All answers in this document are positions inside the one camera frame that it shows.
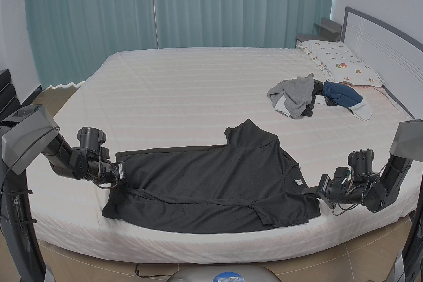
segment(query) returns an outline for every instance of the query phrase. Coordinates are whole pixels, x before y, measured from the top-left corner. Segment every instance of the bed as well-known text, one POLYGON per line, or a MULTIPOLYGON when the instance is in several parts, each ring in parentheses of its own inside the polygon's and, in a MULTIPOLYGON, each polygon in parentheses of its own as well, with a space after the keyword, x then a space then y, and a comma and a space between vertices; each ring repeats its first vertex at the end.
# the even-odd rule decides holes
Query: bed
MULTIPOLYGON (((339 106, 316 105, 312 117, 299 120, 273 110, 266 93, 279 81, 309 73, 321 81, 326 78, 302 50, 266 48, 116 53, 82 84, 55 120, 72 146, 78 145, 77 131, 82 126, 103 130, 107 134, 105 147, 114 161, 114 153, 123 150, 225 144, 225 128, 250 118, 279 137, 281 147, 299 162, 309 186, 317 185, 324 173, 332 176, 336 167, 347 164, 351 151, 361 148, 374 150, 373 169, 378 170, 388 159, 398 122, 410 118, 409 114, 416 116, 421 107, 411 103, 405 105, 406 112, 397 103, 403 105, 402 99, 408 96, 394 82, 392 67, 385 61, 384 67, 378 67, 380 60, 367 56, 375 47, 367 47, 363 40, 364 32, 369 31, 361 20, 373 22, 357 13, 346 13, 343 39, 358 57, 388 79, 391 93, 388 97, 384 89, 357 88, 372 105, 369 121, 360 121, 339 106), (355 30, 353 15, 358 16, 360 29, 355 30)), ((387 28, 380 23, 377 26, 379 30, 372 36, 382 41, 377 34, 387 28)), ((384 43, 394 41, 388 38, 384 43)), ((423 47, 417 50, 423 53, 423 47)), ((421 90, 423 82, 416 82, 416 86, 421 90)), ((39 239, 98 258, 143 263, 258 262, 318 252, 406 216, 415 209, 422 176, 422 164, 414 162, 397 201, 377 214, 359 206, 333 216, 320 203, 321 216, 307 224, 261 232, 181 234, 102 217, 108 192, 91 182, 56 176, 43 156, 28 169, 39 239)))

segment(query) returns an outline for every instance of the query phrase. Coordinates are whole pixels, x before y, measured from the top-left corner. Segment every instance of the black shirt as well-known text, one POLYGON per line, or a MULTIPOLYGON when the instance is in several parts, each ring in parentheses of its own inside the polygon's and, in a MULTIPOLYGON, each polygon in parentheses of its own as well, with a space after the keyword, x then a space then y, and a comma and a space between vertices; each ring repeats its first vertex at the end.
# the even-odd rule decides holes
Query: black shirt
POLYGON ((117 153, 127 183, 111 190, 103 216, 184 233, 267 230, 320 216, 276 135, 250 119, 225 135, 227 145, 117 153))

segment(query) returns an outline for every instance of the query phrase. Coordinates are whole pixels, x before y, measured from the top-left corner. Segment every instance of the floral pillow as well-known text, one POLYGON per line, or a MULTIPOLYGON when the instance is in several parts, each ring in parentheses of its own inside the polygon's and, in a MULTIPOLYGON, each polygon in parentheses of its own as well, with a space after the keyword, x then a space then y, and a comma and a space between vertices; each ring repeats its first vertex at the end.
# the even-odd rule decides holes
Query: floral pillow
POLYGON ((381 87, 378 73, 358 59, 343 42, 309 40, 297 45, 332 82, 381 87))

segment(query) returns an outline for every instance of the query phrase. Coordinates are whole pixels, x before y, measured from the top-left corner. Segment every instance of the gray sweater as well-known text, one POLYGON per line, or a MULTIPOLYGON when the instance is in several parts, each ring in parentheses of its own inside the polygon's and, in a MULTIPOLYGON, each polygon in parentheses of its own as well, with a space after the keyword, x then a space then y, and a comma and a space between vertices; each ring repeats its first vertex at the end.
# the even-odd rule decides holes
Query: gray sweater
POLYGON ((285 96, 285 107, 293 119, 298 119, 305 107, 311 103, 311 93, 314 89, 313 73, 307 77, 297 77, 292 80, 283 80, 270 89, 267 97, 273 108, 282 96, 285 96))

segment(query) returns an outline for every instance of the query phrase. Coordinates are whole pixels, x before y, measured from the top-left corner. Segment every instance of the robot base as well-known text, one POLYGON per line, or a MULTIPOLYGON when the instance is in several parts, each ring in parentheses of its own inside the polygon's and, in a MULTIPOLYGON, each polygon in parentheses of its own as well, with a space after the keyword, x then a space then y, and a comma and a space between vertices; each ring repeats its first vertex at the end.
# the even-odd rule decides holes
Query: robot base
POLYGON ((269 269, 263 267, 213 265, 181 269, 167 282, 280 282, 280 280, 269 269))

